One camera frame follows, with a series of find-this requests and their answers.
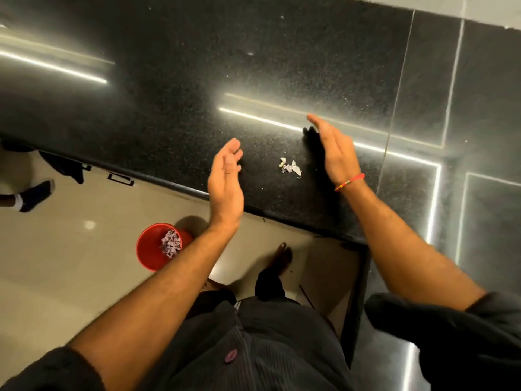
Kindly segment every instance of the red thread bracelet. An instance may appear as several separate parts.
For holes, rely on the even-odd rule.
[[[364,173],[360,173],[360,174],[358,174],[357,176],[351,178],[349,181],[346,181],[346,182],[344,182],[343,184],[338,185],[338,186],[335,188],[335,192],[341,190],[344,186],[346,186],[346,185],[349,184],[350,182],[353,182],[353,181],[356,181],[356,180],[360,180],[360,179],[362,179],[363,177],[365,177],[365,174],[364,174]]]

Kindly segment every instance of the shirt button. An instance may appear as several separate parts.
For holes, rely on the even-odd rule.
[[[237,356],[237,349],[231,350],[225,357],[225,363],[231,363]]]

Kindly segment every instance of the hand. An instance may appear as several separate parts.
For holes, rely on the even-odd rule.
[[[333,184],[337,187],[360,174],[353,140],[316,115],[309,114],[307,119],[318,128],[320,141],[326,151],[327,175]]]
[[[238,173],[242,157],[241,143],[232,138],[215,155],[208,178],[210,194],[210,227],[224,229],[234,234],[239,228],[244,211],[244,195],[239,185]]]

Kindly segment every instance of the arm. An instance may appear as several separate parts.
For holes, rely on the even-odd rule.
[[[244,208],[239,147],[234,138],[214,159],[205,233],[69,342],[101,375],[108,391],[134,389],[159,359],[237,231]]]
[[[326,171],[335,185],[360,173],[351,138],[315,115],[308,115],[318,127],[326,151]],[[416,303],[436,304],[465,310],[483,295],[451,260],[427,244],[374,192],[364,180],[342,188],[364,235],[374,262],[391,292]]]

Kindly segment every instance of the red bucket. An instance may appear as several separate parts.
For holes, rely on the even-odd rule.
[[[190,244],[193,240],[191,234],[186,230],[174,228],[169,223],[155,223],[143,230],[135,245],[135,252],[139,262],[148,270],[153,272],[160,270],[170,258],[161,249],[161,239],[169,230],[175,230],[181,238],[181,249]]]

